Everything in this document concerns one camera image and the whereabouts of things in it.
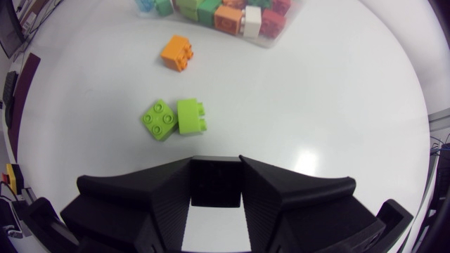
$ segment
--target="toy block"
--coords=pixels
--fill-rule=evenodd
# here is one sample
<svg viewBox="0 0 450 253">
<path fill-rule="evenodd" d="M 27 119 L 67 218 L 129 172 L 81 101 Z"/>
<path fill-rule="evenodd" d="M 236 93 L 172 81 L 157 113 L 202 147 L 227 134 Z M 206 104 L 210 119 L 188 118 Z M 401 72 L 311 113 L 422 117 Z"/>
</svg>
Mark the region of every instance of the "toy block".
<svg viewBox="0 0 450 253">
<path fill-rule="evenodd" d="M 219 6 L 214 13 L 214 26 L 216 29 L 237 34 L 240 30 L 242 11 L 228 6 Z"/>
<path fill-rule="evenodd" d="M 177 122 L 178 118 L 162 99 L 158 100 L 142 116 L 142 123 L 152 136 L 159 141 L 165 140 L 175 131 Z"/>
<path fill-rule="evenodd" d="M 205 0 L 198 9 L 198 22 L 204 25 L 214 27 L 214 12 L 221 5 L 221 0 Z"/>
<path fill-rule="evenodd" d="M 222 3 L 224 3 L 225 6 L 242 10 L 245 8 L 247 1 L 246 0 L 223 0 Z"/>
<path fill-rule="evenodd" d="M 248 5 L 259 6 L 262 9 L 270 9 L 272 7 L 272 0 L 248 0 Z"/>
<path fill-rule="evenodd" d="M 24 183 L 19 164 L 6 164 L 6 174 L 1 174 L 1 180 L 11 188 L 14 194 L 22 194 Z"/>
<path fill-rule="evenodd" d="M 149 12 L 153 8 L 152 0 L 135 0 L 135 2 L 142 12 Z"/>
<path fill-rule="evenodd" d="M 199 5 L 203 2 L 204 0 L 176 0 L 176 4 L 179 7 L 184 7 L 184 8 L 188 8 L 191 9 L 192 11 L 197 10 L 197 8 L 199 7 Z"/>
<path fill-rule="evenodd" d="M 167 16 L 174 12 L 170 0 L 153 0 L 157 13 L 161 16 Z"/>
<path fill-rule="evenodd" d="M 197 103 L 197 99 L 178 100 L 176 109 L 180 134 L 199 133 L 206 130 L 206 121 L 200 118 L 205 115 L 205 109 L 202 103 Z"/>
<path fill-rule="evenodd" d="M 271 10 L 264 10 L 262 13 L 261 34 L 275 39 L 283 30 L 286 24 L 286 18 Z"/>
<path fill-rule="evenodd" d="M 187 38 L 174 35 L 162 51 L 161 58 L 167 67 L 182 71 L 188 66 L 188 60 L 193 56 L 191 47 Z"/>
<path fill-rule="evenodd" d="M 178 4 L 176 4 L 176 0 L 172 0 L 172 6 L 174 7 L 174 10 L 180 11 L 180 6 L 178 6 Z"/>
<path fill-rule="evenodd" d="M 274 0 L 272 10 L 284 16 L 290 8 L 290 0 Z"/>
<path fill-rule="evenodd" d="M 261 29 L 262 17 L 261 7 L 246 6 L 244 18 L 244 37 L 257 38 Z"/>
<path fill-rule="evenodd" d="M 197 9 L 193 10 L 193 9 L 181 7 L 181 6 L 179 8 L 180 8 L 180 13 L 183 14 L 183 16 L 185 16 L 191 20 L 198 21 Z"/>
</svg>

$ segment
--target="lego stud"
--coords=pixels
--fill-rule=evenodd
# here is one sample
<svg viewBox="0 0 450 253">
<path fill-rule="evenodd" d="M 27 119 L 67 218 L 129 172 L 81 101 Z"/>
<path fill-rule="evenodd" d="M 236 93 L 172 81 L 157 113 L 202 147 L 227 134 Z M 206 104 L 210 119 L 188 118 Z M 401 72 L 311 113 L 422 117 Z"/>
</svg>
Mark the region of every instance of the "lego stud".
<svg viewBox="0 0 450 253">
<path fill-rule="evenodd" d="M 200 119 L 200 129 L 206 131 L 206 121 L 204 119 Z"/>
<path fill-rule="evenodd" d="M 154 126 L 154 127 L 152 128 L 152 132 L 153 132 L 153 134 L 155 134 L 155 135 L 159 135 L 159 134 L 161 134 L 162 129 L 161 129 L 160 126 Z"/>
<path fill-rule="evenodd" d="M 204 109 L 204 107 L 203 107 L 203 103 L 198 103 L 198 114 L 199 114 L 200 116 L 205 115 L 205 109 Z"/>
<path fill-rule="evenodd" d="M 155 112 L 162 112 L 164 110 L 164 106 L 160 103 L 156 103 L 155 106 L 153 106 L 153 109 L 155 109 Z"/>
<path fill-rule="evenodd" d="M 170 124 L 170 123 L 172 123 L 174 121 L 174 118 L 171 115 L 164 115 L 164 117 L 162 118 L 162 121 L 165 124 Z"/>
<path fill-rule="evenodd" d="M 143 121 L 144 121 L 146 124 L 152 122 L 152 117 L 151 117 L 151 115 L 144 115 L 144 116 L 143 116 Z"/>
</svg>

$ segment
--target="white tabletop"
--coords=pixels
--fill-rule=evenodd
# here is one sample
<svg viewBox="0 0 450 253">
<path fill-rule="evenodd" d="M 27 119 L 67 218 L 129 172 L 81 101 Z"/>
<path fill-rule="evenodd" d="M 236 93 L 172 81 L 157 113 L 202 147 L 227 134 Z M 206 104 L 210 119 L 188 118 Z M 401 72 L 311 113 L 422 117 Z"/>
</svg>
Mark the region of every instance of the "white tabletop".
<svg viewBox="0 0 450 253">
<path fill-rule="evenodd" d="M 30 47 L 41 62 L 20 126 L 26 182 L 60 212 L 84 174 L 242 154 L 311 176 L 351 176 L 354 195 L 374 214 L 392 198 L 416 215 L 429 131 L 408 57 L 358 1 L 303 3 L 266 49 L 191 23 L 137 18 L 128 1 L 63 2 Z M 182 73 L 159 58 L 173 34 L 193 45 Z M 159 98 L 173 109 L 179 99 L 197 98 L 208 130 L 154 140 L 140 116 Z M 191 208 L 184 249 L 250 249 L 242 208 L 217 210 Z M 239 218 L 224 225 L 231 212 Z M 202 223 L 196 231 L 195 222 Z"/>
</svg>

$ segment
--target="green square lego brick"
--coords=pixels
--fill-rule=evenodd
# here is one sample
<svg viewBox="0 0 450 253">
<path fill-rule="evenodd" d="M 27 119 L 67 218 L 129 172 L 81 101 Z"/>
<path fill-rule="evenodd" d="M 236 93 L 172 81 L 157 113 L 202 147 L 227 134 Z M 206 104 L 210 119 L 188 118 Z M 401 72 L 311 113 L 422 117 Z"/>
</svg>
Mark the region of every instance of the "green square lego brick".
<svg viewBox="0 0 450 253">
<path fill-rule="evenodd" d="M 200 118 L 205 115 L 205 109 L 202 103 L 197 103 L 197 99 L 178 100 L 176 109 L 178 110 L 180 134 L 192 134 L 206 130 L 206 121 Z"/>
<path fill-rule="evenodd" d="M 198 9 L 198 21 L 204 25 L 214 27 L 214 12 L 222 4 L 221 0 L 205 0 Z"/>
<path fill-rule="evenodd" d="M 175 0 L 180 7 L 196 10 L 204 0 Z"/>
<path fill-rule="evenodd" d="M 198 21 L 198 14 L 196 9 L 191 10 L 189 8 L 180 7 L 180 13 L 191 20 Z"/>
<path fill-rule="evenodd" d="M 272 8 L 272 0 L 248 0 L 248 5 L 259 6 L 263 9 Z"/>
<path fill-rule="evenodd" d="M 161 16 L 167 16 L 174 12 L 170 0 L 153 0 L 157 13 Z"/>
<path fill-rule="evenodd" d="M 143 116 L 142 123 L 159 141 L 165 140 L 176 130 L 178 117 L 162 100 L 158 100 Z"/>
</svg>

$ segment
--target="black cable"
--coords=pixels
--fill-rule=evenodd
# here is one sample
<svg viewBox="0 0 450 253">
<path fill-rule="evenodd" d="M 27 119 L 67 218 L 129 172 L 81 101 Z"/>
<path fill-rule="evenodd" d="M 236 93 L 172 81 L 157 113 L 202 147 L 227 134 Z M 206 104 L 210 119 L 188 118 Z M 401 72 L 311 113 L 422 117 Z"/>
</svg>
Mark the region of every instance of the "black cable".
<svg viewBox="0 0 450 253">
<path fill-rule="evenodd" d="M 0 195 L 0 197 L 6 198 L 7 200 L 9 200 L 9 202 L 12 202 L 12 200 L 9 197 L 3 196 L 3 195 Z"/>
<path fill-rule="evenodd" d="M 44 14 L 44 18 L 41 19 L 41 22 L 38 24 L 38 26 L 36 28 L 34 28 L 33 30 L 30 31 L 30 34 L 33 33 L 34 31 L 37 31 L 42 24 L 44 24 L 44 22 L 47 20 L 47 18 L 50 16 L 50 14 L 52 14 L 56 7 L 61 4 L 63 0 L 59 1 L 57 4 L 55 4 L 56 0 L 53 0 L 53 8 L 51 9 L 50 13 L 47 13 L 47 11 L 49 11 L 49 7 L 51 4 L 48 4 L 47 9 L 45 10 L 46 14 Z"/>
<path fill-rule="evenodd" d="M 13 194 L 15 201 L 19 202 L 19 199 L 17 198 L 17 196 L 15 195 L 15 193 L 13 192 L 13 189 L 11 189 L 11 187 L 9 187 L 9 185 L 5 182 L 0 182 L 0 195 L 1 195 L 1 185 L 5 185 L 6 187 L 8 187 L 8 189 L 11 191 L 11 193 Z"/>
</svg>

